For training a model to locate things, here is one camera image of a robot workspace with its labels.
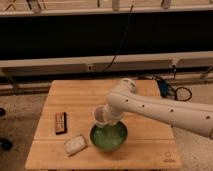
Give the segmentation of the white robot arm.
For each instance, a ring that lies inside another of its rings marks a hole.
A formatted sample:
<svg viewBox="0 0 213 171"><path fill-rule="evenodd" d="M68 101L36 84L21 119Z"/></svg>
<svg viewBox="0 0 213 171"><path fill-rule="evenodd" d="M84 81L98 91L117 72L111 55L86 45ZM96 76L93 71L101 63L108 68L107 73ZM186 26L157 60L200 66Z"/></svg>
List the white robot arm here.
<svg viewBox="0 0 213 171"><path fill-rule="evenodd" d="M124 78L106 98L104 114L111 122L124 112L135 113L213 140L213 105L151 98L135 93L136 84Z"/></svg>

